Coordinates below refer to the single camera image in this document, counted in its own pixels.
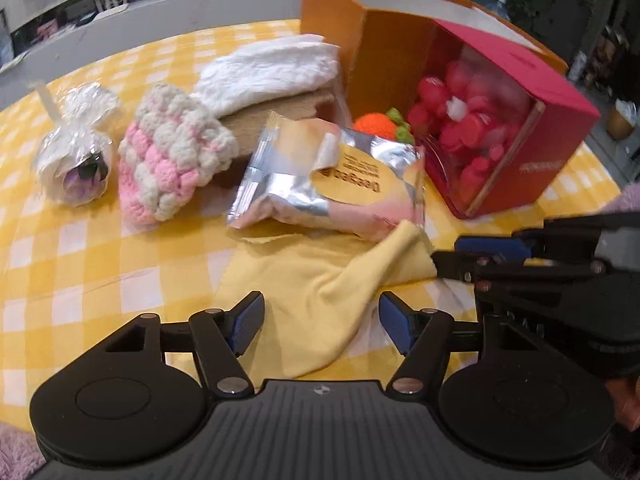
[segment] knitted pouch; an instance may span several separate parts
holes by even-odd
[[[168,220],[238,156],[238,142],[185,92],[155,85],[143,97],[118,147],[118,193],[134,223]]]

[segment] clear plastic wrap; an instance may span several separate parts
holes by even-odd
[[[621,101],[616,99],[616,110],[622,115],[626,122],[632,126],[636,126],[638,120],[638,112],[636,111],[636,104],[631,101]]]
[[[97,82],[68,90],[60,109],[43,84],[40,99],[56,127],[40,144],[33,169],[45,195],[54,202],[78,206],[100,197],[107,189],[113,143],[102,131],[120,101]]]

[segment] folded white cloth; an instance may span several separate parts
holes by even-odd
[[[216,117],[247,106],[311,92],[338,75],[338,47],[302,34],[242,46],[209,63],[191,97]]]

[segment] silver foil wrapper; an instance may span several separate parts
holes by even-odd
[[[338,130],[334,124],[326,124]],[[229,226],[243,228],[273,217],[289,224],[353,232],[363,238],[380,240],[402,219],[423,224],[424,161],[420,149],[340,128],[341,143],[361,150],[389,167],[399,180],[404,181],[408,195],[408,198],[399,198],[403,203],[398,206],[392,202],[374,206],[343,204],[319,194],[312,184],[309,168],[300,168],[295,157],[287,156],[277,148],[279,128],[270,121],[262,131],[227,217]],[[407,173],[411,167],[414,171]],[[407,181],[405,177],[409,174],[415,177]]]

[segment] yellow checkered tablecloth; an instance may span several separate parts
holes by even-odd
[[[212,58],[297,31],[297,20],[201,30],[115,54],[49,87],[59,91],[98,80],[120,95],[129,121],[153,83],[168,81],[190,91]],[[22,428],[30,428],[28,403],[44,380],[141,311],[175,322],[207,308],[235,245],[222,216],[233,190],[200,189],[176,218],[150,231],[123,223],[113,180],[87,206],[47,202],[30,161],[51,128],[35,94],[0,112],[0,420]],[[110,133],[119,142],[124,130]],[[462,233],[509,233],[540,224],[545,216],[592,212],[617,193],[582,145],[537,204],[503,214],[459,221],[429,186],[425,231],[436,247],[450,248]],[[416,308],[437,306],[459,319],[475,316],[471,290],[459,283],[431,280],[392,290]],[[400,359],[372,302],[343,357],[309,377],[385,381]]]

